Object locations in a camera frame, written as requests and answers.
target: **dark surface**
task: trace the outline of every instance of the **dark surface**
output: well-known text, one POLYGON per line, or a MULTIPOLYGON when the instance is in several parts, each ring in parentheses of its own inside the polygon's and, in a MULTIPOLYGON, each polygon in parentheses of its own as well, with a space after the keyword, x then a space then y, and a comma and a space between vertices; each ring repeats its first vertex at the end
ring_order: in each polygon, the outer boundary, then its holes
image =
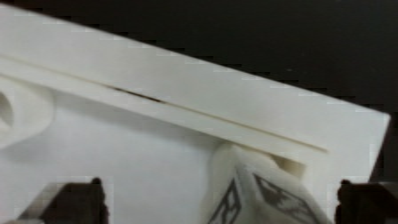
MULTIPOLYGON (((398 114, 397 0, 13 3, 398 114)), ((397 147, 395 122, 374 180, 398 180, 397 147)))
POLYGON ((65 186, 40 219, 47 224, 109 224, 102 180, 65 186))
POLYGON ((379 184, 342 183, 337 224, 398 223, 398 200, 379 184))

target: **printed pattern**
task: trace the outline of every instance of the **printed pattern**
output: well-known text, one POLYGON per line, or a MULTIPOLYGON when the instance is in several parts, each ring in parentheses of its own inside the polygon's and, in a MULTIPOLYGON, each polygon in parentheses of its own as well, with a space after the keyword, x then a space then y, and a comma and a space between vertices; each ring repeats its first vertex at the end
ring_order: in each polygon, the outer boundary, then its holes
POLYGON ((234 224, 242 211, 241 192, 234 180, 209 224, 234 224))
POLYGON ((266 202, 303 224, 321 224, 306 201, 255 174, 266 202))

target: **black printed design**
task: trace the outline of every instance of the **black printed design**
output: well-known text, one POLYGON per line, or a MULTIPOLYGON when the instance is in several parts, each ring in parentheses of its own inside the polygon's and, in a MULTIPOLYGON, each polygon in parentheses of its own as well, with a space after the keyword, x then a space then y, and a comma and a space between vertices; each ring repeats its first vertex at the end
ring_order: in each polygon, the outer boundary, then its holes
POLYGON ((234 224, 239 218, 241 210, 241 193, 237 182, 234 180, 209 224, 234 224))
POLYGON ((306 201, 255 174, 266 202, 303 224, 321 224, 306 201))

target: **black background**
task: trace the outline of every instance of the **black background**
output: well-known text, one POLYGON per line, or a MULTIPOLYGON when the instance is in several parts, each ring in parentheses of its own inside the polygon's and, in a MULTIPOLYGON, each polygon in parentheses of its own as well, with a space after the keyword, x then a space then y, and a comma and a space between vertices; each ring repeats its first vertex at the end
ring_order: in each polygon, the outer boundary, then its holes
MULTIPOLYGON (((8 2, 398 115, 397 0, 8 2)), ((398 180, 397 147, 393 121, 372 180, 398 180)))

